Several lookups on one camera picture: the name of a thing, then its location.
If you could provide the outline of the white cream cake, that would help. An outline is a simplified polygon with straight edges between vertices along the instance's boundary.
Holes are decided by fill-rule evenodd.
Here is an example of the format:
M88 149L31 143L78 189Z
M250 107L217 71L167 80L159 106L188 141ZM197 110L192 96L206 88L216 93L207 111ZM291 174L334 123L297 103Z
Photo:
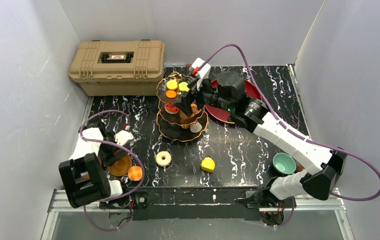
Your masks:
M199 122L195 122L193 124L190 124L190 131L192 133L199 133L202 130L202 125Z

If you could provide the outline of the orange tart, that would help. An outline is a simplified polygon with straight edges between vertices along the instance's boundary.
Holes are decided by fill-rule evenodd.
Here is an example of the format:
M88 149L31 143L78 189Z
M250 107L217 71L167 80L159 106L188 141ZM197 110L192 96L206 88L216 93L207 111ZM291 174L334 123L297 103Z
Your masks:
M140 166L132 166L127 173L129 180L137 182L143 179L143 169Z

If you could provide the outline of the three tier glass stand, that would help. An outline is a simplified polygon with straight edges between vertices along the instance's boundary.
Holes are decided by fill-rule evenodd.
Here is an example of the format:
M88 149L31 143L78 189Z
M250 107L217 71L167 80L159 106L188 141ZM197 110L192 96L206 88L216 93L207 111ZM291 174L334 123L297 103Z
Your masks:
M174 71L159 82L157 86L157 97L159 102L158 113L156 116L156 124L159 132L163 137L172 141L193 141L202 136L203 132L207 129L208 115L204 109L199 109L195 103L192 104L193 113L191 116L185 115L181 110L177 114L168 114L164 109L164 105L166 103L174 105L182 94L182 92L177 89L176 98L170 99L166 97L165 93L168 90L166 88L166 83L169 80L177 80L178 83L188 82L189 77ZM199 122L203 127L199 133L192 133L190 131L190 124L195 122Z

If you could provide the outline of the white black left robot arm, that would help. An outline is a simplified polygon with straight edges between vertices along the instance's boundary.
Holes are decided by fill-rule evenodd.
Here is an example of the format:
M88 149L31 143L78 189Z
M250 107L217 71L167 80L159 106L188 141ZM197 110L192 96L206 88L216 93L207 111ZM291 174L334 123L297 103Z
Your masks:
M79 138L69 160L58 166L70 205L76 209L95 201L109 202L123 194L119 180L109 180L104 171L128 153L115 146Z

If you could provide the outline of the yellow round cracker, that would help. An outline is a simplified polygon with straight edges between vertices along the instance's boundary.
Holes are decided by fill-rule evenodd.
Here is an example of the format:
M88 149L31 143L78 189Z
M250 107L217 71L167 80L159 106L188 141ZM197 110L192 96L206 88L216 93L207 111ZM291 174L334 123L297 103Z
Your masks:
M166 88L169 90L169 91L176 91L178 89L178 81L177 80L169 80L167 83L166 83Z

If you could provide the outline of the tan plastic toolbox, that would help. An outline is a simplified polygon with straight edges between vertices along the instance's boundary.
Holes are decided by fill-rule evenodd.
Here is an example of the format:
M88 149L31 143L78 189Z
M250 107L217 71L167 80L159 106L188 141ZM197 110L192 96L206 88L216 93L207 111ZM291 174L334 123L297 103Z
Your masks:
M160 40L82 41L69 77L90 97L155 96L164 76Z

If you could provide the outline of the orange round cookie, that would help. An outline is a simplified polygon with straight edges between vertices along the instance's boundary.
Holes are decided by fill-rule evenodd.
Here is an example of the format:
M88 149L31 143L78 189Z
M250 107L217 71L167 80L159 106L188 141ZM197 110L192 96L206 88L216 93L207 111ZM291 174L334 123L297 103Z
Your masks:
M167 90L165 95L169 99L174 99L177 97L177 92L175 90Z

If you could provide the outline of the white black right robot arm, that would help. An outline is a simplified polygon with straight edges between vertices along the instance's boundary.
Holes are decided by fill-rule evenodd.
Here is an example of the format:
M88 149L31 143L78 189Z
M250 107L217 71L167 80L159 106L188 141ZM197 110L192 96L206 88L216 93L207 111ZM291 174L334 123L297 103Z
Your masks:
M179 95L174 105L186 115L192 104L205 105L229 112L238 127L265 138L304 167L304 170L272 180L265 188L276 199L310 195L318 200L329 198L342 172L346 155L341 150L310 144L306 136L297 137L297 130L281 118L275 118L258 98L246 94L246 80L233 71L217 77L217 87L208 78L190 76L189 91Z

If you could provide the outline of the teal saucer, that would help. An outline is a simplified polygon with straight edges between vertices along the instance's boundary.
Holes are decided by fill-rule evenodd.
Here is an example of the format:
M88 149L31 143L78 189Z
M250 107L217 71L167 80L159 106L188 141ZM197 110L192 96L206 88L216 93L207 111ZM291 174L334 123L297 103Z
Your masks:
M273 167L279 173L284 175L291 175L297 169L295 160L290 155L283 152L277 153L273 157Z

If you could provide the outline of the dark red round tray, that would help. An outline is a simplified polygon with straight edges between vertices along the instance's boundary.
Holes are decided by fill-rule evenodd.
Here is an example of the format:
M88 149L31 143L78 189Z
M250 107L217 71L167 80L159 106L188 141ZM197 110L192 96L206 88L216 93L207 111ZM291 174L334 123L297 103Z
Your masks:
M255 85L248 80L245 80L245 82L246 82L245 83L245 90L246 90L247 96L253 97L253 98L258 98L261 100L262 97L259 94L259 92L257 91ZM217 107L209 106L209 105L205 105L205 109L216 120L223 122L223 123L226 123L226 124L231 124L231 125L235 124L233 121L231 121L230 113L228 111L222 110L222 109L217 108Z

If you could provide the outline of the green macaron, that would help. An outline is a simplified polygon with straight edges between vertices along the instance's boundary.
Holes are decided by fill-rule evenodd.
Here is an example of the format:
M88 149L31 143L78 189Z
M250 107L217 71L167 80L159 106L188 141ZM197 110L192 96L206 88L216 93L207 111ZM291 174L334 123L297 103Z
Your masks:
M190 91L189 87L188 87L188 83L185 82L185 81L182 81L178 84L178 90L180 92L188 92Z

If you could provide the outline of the brown round wooden coaster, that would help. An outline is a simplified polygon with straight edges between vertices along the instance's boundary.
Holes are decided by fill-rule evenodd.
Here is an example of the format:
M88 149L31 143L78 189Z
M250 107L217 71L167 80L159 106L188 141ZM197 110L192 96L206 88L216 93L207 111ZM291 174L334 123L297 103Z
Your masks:
M116 160L112 165L107 166L107 169L113 176L121 177L126 175L132 166L132 157L129 154L125 154Z

